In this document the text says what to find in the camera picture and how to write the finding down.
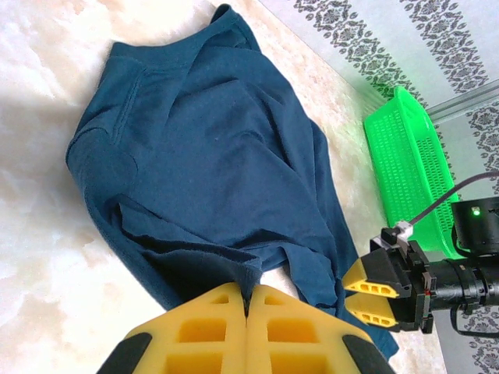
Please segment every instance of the green basket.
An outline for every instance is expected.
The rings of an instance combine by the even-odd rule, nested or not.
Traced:
[[[437,132],[424,108],[403,87],[365,123],[388,224],[410,221],[454,187]],[[452,245],[451,203],[456,194],[414,226],[412,240],[424,251],[457,259]]]

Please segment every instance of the wall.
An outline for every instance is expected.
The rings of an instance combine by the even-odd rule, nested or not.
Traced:
[[[499,168],[496,0],[261,2],[373,104],[391,98],[393,86],[407,88],[434,120],[455,181]],[[460,193],[494,195],[499,179]],[[435,318],[449,374],[499,373],[499,340],[458,335],[448,312]],[[499,329],[497,319],[493,307],[468,326]]]
[[[499,79],[495,0],[261,0],[358,91],[426,108]]]

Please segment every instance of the damask pattern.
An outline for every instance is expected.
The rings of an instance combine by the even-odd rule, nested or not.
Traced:
[[[466,116],[469,117],[469,125],[475,130],[473,136],[477,138],[476,145],[482,151],[485,169],[499,169],[499,101],[470,111]],[[499,195],[499,179],[491,180],[496,181],[493,190],[495,195]]]
[[[466,320],[464,330],[482,333],[496,333],[499,331],[499,309],[497,307],[482,307],[471,316],[463,316]],[[478,374],[497,374],[499,372],[499,339],[474,337],[469,342],[474,350],[472,355],[475,366],[480,368]]]
[[[306,20],[330,41],[345,60],[366,78],[383,97],[393,97],[394,86],[404,86],[423,106],[427,102],[402,69],[373,37],[348,0],[296,0],[294,8],[306,14]]]
[[[464,94],[482,86],[489,77],[483,68],[458,3],[451,0],[399,0],[411,12],[421,37],[427,41],[454,92]]]
[[[451,172],[452,180],[454,182],[456,182],[455,172],[452,170],[451,157],[449,156],[449,152],[445,150],[446,144],[444,142],[444,136],[442,135],[442,133],[439,130],[440,126],[439,125],[434,125],[434,128],[435,128],[435,130],[437,132],[438,139],[440,140],[440,144],[442,145],[442,150],[444,151],[445,160],[447,160],[447,165],[449,167],[449,171]],[[458,194],[458,198],[460,200],[462,200],[461,193],[457,192],[457,194]]]

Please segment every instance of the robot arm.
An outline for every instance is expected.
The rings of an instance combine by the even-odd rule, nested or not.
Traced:
[[[363,330],[268,286],[224,284],[133,329],[98,374],[395,374]]]
[[[431,312],[449,309],[458,333],[498,338],[499,333],[460,330],[457,316],[499,305],[499,198],[454,203],[452,209],[453,241],[462,259],[431,263],[418,243],[409,241],[410,223],[384,228],[371,239],[371,252],[343,278],[344,288],[357,292],[346,299],[347,310],[390,331],[431,333]]]

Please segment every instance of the white marble table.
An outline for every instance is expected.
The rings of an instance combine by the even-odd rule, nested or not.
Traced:
[[[256,0],[227,2],[326,133],[339,199],[366,252],[384,224],[362,130],[372,108]],[[98,234],[64,153],[112,40],[166,44],[213,11],[202,0],[0,3],[1,373],[95,372],[132,327],[163,313]],[[262,281],[294,292],[281,270]],[[396,338],[398,373],[444,372],[436,334]]]

